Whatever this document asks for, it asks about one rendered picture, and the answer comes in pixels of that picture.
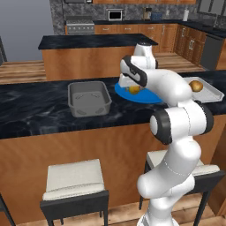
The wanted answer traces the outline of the wooden base cupboards run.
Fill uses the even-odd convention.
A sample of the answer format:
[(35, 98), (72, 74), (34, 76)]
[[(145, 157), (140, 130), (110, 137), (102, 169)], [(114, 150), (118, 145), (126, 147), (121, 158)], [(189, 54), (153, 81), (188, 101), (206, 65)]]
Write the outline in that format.
[(172, 52), (177, 32), (176, 24), (95, 25), (96, 34), (144, 34), (158, 43), (154, 53)]

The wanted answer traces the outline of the blue large plate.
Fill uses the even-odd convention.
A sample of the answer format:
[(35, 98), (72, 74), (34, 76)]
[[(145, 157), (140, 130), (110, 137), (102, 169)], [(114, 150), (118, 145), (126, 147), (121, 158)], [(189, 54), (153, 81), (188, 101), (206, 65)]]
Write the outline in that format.
[(146, 104), (155, 104), (162, 102), (161, 98), (159, 98), (155, 93), (147, 89), (140, 90), (137, 94), (131, 94), (127, 87), (120, 87), (119, 84), (116, 83), (115, 92), (122, 98), (131, 102)]

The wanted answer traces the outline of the grey range hood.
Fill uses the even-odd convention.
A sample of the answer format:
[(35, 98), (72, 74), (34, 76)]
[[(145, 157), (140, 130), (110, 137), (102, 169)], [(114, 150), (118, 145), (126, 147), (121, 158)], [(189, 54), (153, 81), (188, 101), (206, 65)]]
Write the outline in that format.
[(66, 4), (92, 4), (93, 0), (64, 0)]

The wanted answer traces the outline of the wooden island black worktop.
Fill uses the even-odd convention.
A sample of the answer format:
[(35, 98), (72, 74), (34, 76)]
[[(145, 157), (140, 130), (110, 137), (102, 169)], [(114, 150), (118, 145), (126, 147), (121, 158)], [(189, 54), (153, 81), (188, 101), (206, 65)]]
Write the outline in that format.
[(140, 41), (158, 45), (144, 34), (48, 35), (38, 49), (47, 80), (107, 78), (120, 75), (121, 59)]

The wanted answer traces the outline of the coffee machine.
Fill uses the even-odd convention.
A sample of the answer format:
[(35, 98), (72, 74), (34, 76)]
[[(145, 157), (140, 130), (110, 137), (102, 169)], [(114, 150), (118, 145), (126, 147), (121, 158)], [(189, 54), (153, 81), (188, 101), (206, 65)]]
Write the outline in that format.
[(152, 9), (148, 7), (143, 8), (143, 19), (144, 20), (150, 20), (152, 14)]

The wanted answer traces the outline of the window frame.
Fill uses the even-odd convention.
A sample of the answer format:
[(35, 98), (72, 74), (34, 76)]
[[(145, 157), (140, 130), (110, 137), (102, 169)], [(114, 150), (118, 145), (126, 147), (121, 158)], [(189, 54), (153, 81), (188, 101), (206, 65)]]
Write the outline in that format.
[(226, 0), (200, 0), (197, 13), (226, 18)]

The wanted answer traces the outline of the wooden side cupboards run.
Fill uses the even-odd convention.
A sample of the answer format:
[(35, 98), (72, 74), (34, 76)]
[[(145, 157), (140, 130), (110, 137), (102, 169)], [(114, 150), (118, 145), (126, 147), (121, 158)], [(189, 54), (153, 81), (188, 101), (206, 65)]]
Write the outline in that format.
[(200, 65), (207, 34), (188, 26), (179, 25), (174, 51), (195, 65)]

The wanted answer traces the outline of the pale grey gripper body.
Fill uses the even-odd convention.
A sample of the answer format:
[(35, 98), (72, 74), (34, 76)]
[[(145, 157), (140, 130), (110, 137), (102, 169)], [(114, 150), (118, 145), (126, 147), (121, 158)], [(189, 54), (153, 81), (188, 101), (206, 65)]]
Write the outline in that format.
[(130, 77), (120, 74), (118, 84), (120, 87), (138, 87), (139, 84), (134, 82)]

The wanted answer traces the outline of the steel stove oven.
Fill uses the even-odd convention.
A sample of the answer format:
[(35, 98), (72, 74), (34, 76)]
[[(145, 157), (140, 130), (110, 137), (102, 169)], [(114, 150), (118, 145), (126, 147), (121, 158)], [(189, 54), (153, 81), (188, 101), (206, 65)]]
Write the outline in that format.
[(94, 22), (91, 16), (67, 16), (65, 25), (68, 35), (94, 34)]

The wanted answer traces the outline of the steel microwave oven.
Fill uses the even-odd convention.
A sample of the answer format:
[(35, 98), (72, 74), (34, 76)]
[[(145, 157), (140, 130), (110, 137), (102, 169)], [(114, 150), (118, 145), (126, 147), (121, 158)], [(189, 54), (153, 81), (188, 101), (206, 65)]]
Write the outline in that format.
[(107, 9), (108, 21), (122, 21), (123, 9)]

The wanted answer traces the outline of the wooden wall cupboards run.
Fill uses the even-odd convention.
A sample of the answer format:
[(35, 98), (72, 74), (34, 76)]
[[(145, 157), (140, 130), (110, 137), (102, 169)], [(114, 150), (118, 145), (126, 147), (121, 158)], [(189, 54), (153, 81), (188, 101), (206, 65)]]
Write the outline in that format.
[(92, 0), (93, 4), (196, 4), (197, 0)]

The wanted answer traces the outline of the grey tupperware container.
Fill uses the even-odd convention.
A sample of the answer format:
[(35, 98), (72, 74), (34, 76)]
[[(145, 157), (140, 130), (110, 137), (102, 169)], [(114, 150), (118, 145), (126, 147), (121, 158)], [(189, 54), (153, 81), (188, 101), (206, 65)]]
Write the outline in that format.
[(112, 100), (102, 81), (74, 82), (68, 86), (68, 106), (74, 117), (98, 117), (109, 113)]

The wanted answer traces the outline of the cream cushion black stool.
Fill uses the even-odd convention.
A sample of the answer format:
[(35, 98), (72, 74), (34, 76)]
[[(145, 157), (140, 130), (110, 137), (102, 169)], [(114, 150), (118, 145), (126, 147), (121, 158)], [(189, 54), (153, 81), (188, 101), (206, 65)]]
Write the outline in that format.
[[(144, 172), (147, 173), (159, 165), (165, 154), (166, 150), (148, 152)], [(199, 161), (192, 175), (195, 179), (195, 186), (187, 194), (202, 193), (202, 199), (193, 224), (193, 226), (199, 226), (200, 218), (204, 212), (210, 193), (225, 176), (225, 172), (220, 170), (217, 165), (205, 165), (202, 161)]]
[(40, 208), (48, 226), (64, 218), (99, 212), (108, 226), (109, 191), (99, 159), (50, 165)]

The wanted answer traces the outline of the wooden dining counter cabinet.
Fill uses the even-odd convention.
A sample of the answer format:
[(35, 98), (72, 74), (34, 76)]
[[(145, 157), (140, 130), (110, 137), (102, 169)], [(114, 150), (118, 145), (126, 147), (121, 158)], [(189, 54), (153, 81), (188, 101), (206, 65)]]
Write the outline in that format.
[(0, 193), (15, 223), (42, 220), (48, 166), (98, 159), (109, 204), (133, 203), (147, 152), (165, 148), (149, 124), (0, 139)]

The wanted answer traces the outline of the brown potato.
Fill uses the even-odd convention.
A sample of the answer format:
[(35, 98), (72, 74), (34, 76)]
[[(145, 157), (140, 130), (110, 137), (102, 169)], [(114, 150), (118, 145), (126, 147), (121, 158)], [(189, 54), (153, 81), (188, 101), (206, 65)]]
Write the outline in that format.
[(193, 80), (189, 83), (193, 92), (200, 92), (203, 89), (203, 84), (197, 80)]

